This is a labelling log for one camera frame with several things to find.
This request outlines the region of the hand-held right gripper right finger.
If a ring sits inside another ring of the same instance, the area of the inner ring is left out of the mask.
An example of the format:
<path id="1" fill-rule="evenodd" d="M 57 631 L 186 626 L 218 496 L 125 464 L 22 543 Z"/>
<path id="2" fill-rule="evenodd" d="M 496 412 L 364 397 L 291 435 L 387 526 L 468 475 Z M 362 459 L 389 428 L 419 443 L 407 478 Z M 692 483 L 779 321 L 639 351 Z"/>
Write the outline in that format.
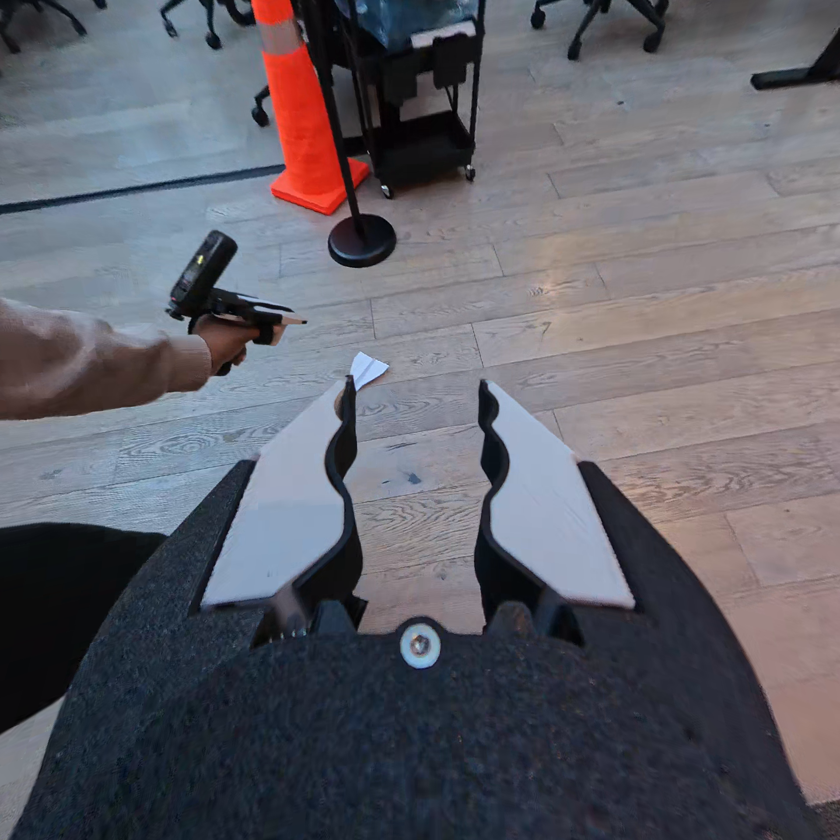
<path id="1" fill-rule="evenodd" d="M 637 607 L 578 458 L 497 383 L 482 380 L 481 502 L 474 567 L 486 630 L 520 604 L 537 632 L 583 643 L 576 606 Z"/>

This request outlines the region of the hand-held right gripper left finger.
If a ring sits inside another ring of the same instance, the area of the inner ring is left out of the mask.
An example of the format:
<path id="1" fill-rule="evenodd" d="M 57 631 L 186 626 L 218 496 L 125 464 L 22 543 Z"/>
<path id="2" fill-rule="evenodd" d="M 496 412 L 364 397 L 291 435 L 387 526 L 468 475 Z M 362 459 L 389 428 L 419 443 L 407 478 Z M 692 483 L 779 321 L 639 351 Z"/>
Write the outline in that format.
<path id="1" fill-rule="evenodd" d="M 333 383 L 259 451 L 208 569 L 203 613 L 268 615 L 302 635 L 323 602 L 351 599 L 361 541 L 344 479 L 355 461 L 354 378 Z"/>

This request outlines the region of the white paper airplane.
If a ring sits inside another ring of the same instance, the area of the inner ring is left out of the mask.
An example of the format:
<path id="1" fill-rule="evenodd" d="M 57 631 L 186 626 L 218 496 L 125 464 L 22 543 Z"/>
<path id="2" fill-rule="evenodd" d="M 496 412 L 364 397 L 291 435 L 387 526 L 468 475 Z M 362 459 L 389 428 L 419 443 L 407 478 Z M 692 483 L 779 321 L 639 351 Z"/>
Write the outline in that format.
<path id="1" fill-rule="evenodd" d="M 351 362 L 350 376 L 353 387 L 359 392 L 366 385 L 373 383 L 389 371 L 390 365 L 367 353 L 358 352 Z"/>

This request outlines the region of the person's left forearm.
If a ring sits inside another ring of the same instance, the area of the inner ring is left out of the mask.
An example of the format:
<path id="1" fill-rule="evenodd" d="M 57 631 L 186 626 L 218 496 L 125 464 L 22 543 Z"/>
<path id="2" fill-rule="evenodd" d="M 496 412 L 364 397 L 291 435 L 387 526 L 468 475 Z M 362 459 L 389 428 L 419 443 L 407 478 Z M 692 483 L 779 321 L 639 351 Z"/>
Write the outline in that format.
<path id="1" fill-rule="evenodd" d="M 78 416 L 194 392 L 212 356 L 195 335 L 121 332 L 72 311 L 1 300 L 1 418 Z"/>

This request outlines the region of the black desk foot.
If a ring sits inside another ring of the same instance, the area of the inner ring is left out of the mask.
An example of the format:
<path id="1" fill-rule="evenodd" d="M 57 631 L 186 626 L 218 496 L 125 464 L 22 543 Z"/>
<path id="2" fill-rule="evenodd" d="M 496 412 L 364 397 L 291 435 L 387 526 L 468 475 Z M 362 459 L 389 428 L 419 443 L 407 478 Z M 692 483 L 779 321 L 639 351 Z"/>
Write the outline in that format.
<path id="1" fill-rule="evenodd" d="M 839 81 L 839 31 L 810 66 L 770 70 L 751 76 L 756 91 L 797 88 Z"/>

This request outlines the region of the person's left hand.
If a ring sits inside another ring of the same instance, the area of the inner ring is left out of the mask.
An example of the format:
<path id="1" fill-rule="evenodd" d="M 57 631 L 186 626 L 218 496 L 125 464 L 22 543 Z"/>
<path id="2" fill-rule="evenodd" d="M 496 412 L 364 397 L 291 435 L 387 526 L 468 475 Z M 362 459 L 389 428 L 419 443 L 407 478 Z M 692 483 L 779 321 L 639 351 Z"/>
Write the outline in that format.
<path id="1" fill-rule="evenodd" d="M 204 380 L 224 376 L 245 359 L 248 343 L 275 345 L 285 329 L 282 323 L 253 324 L 204 314 L 190 321 L 192 347 L 185 358 L 191 372 Z"/>

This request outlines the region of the black stanchion pole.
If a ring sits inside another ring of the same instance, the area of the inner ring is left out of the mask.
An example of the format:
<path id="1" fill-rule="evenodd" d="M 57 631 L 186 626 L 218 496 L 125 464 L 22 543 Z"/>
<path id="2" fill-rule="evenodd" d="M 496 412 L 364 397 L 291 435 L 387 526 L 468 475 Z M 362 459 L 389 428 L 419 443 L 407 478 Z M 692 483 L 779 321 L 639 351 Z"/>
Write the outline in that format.
<path id="1" fill-rule="evenodd" d="M 355 269 L 372 267 L 392 254 L 396 247 L 396 231 L 383 217 L 362 213 L 359 208 L 350 162 L 343 146 L 339 111 L 333 95 L 332 62 L 328 56 L 319 3 L 301 1 L 300 6 L 350 209 L 350 215 L 336 223 L 329 234 L 329 254 L 341 266 Z"/>

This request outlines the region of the black utility cart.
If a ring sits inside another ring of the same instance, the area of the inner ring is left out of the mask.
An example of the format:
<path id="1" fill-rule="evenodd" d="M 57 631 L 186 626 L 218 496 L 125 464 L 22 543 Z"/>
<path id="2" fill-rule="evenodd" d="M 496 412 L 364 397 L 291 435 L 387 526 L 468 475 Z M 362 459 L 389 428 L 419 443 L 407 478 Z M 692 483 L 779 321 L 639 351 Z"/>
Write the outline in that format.
<path id="1" fill-rule="evenodd" d="M 361 137 L 386 198 L 473 163 L 487 3 L 333 2 Z"/>

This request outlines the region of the person's black clothing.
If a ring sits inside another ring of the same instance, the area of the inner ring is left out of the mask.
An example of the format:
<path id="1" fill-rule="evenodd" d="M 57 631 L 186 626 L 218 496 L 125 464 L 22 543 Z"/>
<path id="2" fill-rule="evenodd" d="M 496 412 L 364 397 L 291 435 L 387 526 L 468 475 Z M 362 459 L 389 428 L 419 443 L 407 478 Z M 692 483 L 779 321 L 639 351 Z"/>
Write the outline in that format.
<path id="1" fill-rule="evenodd" d="M 113 605 L 165 540 L 81 523 L 1 530 L 1 732 L 67 692 Z"/>

